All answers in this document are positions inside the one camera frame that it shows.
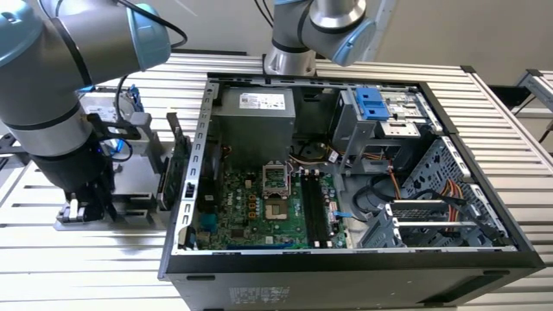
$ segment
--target ram slot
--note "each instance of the ram slot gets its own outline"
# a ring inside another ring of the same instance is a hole
[[[307,174],[301,176],[301,196],[303,198],[305,225],[309,243],[315,248],[326,248],[329,246],[329,239],[318,175]]]

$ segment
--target blue plastic clip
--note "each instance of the blue plastic clip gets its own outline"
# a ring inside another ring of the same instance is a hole
[[[378,89],[359,87],[355,89],[357,105],[365,120],[386,121],[389,112]]]

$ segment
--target metal rail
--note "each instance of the metal rail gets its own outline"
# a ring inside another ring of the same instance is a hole
[[[259,74],[261,59],[174,54],[166,64],[126,80],[128,86],[136,84],[141,90],[161,139],[172,139],[168,111],[177,113],[184,132],[193,133],[210,71]],[[341,68],[327,61],[318,62],[318,75],[429,83],[514,219],[542,260],[553,266],[551,159],[479,77],[455,66],[355,63]],[[172,284],[156,279],[164,231],[54,231],[50,224],[64,197],[33,164],[12,173],[0,194],[5,194],[0,207],[1,310],[185,310]],[[553,268],[458,309],[553,310]]]

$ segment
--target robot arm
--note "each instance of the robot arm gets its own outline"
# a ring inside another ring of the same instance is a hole
[[[271,50],[263,61],[271,75],[311,76],[315,53],[341,66],[358,60],[374,36],[365,0],[274,0]]]
[[[92,2],[101,10],[66,6],[60,12],[70,15],[46,20],[24,1],[0,2],[0,119],[68,201],[85,206],[72,209],[74,221],[105,211],[114,217],[112,162],[74,90],[144,71],[170,54],[164,26],[112,1],[82,1]]]

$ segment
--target white wall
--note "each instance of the white wall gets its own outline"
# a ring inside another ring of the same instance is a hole
[[[551,0],[398,0],[375,61],[471,65],[490,84],[553,69]]]

